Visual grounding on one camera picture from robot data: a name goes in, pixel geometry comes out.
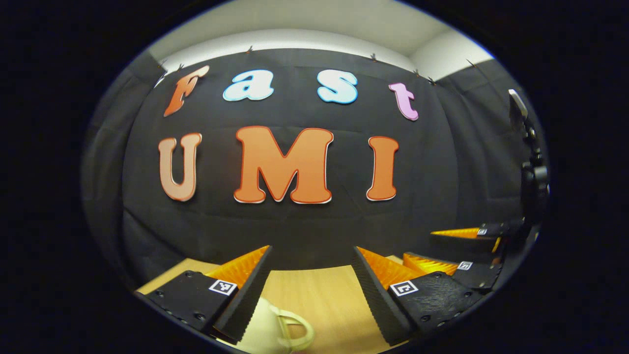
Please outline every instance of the orange letter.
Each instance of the orange letter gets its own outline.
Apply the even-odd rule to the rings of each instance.
[[[369,138],[369,146],[374,150],[374,179],[367,191],[367,199],[374,202],[393,199],[393,161],[399,148],[397,141],[387,137]]]
[[[190,75],[186,75],[177,81],[177,88],[175,88],[175,93],[172,95],[172,99],[170,100],[170,104],[166,111],[164,112],[164,117],[168,117],[169,115],[178,111],[181,106],[184,105],[184,97],[188,97],[192,90],[194,89],[194,85],[199,80],[199,77],[203,77],[208,73],[209,66],[204,66],[197,71],[194,71]]]
[[[240,203],[262,203],[265,193],[258,185],[258,171],[276,202],[281,202],[297,174],[293,202],[321,204],[332,199],[326,185],[326,157],[334,135],[325,129],[308,128],[299,133],[286,156],[267,127],[244,127],[236,133],[242,143],[240,189],[234,199]]]
[[[172,179],[172,151],[177,146],[175,138],[159,142],[159,178],[164,192],[174,200],[185,202],[190,200],[196,189],[196,147],[201,143],[201,134],[191,133],[181,138],[184,148],[184,181],[175,183]]]

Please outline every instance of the white cup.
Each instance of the white cup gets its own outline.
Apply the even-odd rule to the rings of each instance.
[[[306,334],[301,338],[291,338],[289,324],[303,326]],[[217,340],[250,354],[290,354],[306,349],[314,338],[315,331],[305,319],[292,312],[278,309],[261,297],[242,340],[236,345],[218,338]]]

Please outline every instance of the wooden table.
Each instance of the wooden table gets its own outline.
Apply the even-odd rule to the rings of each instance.
[[[401,259],[387,257],[398,263]],[[185,270],[206,273],[218,267],[186,259],[138,291],[147,294]],[[376,354],[392,348],[382,337],[350,265],[316,270],[272,270],[262,291],[271,304],[294,312],[314,328],[305,354]],[[300,337],[300,326],[291,335]]]

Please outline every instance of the white ceiling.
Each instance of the white ceiling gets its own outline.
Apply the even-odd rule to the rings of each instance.
[[[450,29],[393,0],[233,0],[199,15],[155,42],[157,59],[218,37],[277,28],[338,33],[410,56]]]

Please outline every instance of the letter s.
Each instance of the letter s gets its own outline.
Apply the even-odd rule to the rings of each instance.
[[[317,81],[324,87],[317,89],[317,94],[325,102],[336,102],[346,105],[352,103],[358,97],[358,91],[354,87],[358,80],[351,72],[339,70],[324,70],[317,77]]]

